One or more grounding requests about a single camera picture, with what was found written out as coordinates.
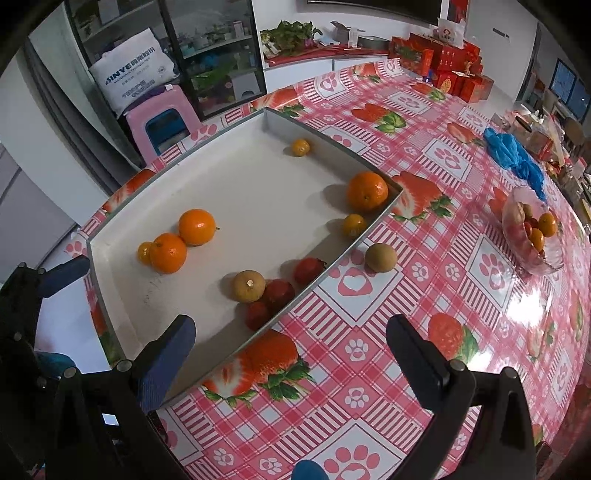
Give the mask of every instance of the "orange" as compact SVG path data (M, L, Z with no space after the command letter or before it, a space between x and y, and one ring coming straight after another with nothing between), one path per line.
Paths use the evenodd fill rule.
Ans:
M188 210L178 221L178 234L187 245L203 245L209 242L216 232L216 221L205 210Z
M138 260L144 265L150 264L150 247L152 242L142 242L138 247Z
M544 234L539 229L532 228L530 242L538 252L541 252L544 249Z
M388 186L377 173L364 171L349 182L347 199L349 205L360 212L370 212L388 198Z
M303 157L310 151L310 144L303 138L298 138L291 144L291 151L296 157Z
M179 271L187 259L187 245L173 233L159 235L150 246L150 263L160 273Z
M550 212L543 213L538 219L538 229L544 236L553 236L558 230L556 218Z
M351 238L357 238L367 227L367 222L357 213L352 213L343 221L343 233Z

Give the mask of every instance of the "blue gripper pad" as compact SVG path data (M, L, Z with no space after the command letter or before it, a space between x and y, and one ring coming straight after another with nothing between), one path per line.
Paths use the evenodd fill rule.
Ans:
M138 382L137 400L144 413L162 405L170 384L195 344L195 333L193 319L179 315L135 359L133 377Z

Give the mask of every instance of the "window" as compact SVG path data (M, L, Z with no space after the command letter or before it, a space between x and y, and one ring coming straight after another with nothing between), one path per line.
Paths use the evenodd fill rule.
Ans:
M550 90L568 107L573 115L583 122L589 109L589 94L575 73L560 59L556 61Z

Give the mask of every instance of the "cabinet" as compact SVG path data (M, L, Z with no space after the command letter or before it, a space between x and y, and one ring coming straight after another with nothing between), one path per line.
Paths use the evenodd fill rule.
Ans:
M267 92L251 0L67 0L66 8L88 66L152 29L201 119Z

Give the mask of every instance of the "pink stool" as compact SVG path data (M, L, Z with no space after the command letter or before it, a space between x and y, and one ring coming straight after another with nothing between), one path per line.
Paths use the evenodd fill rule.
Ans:
M193 132L202 123L178 85L166 86L125 114L146 165Z

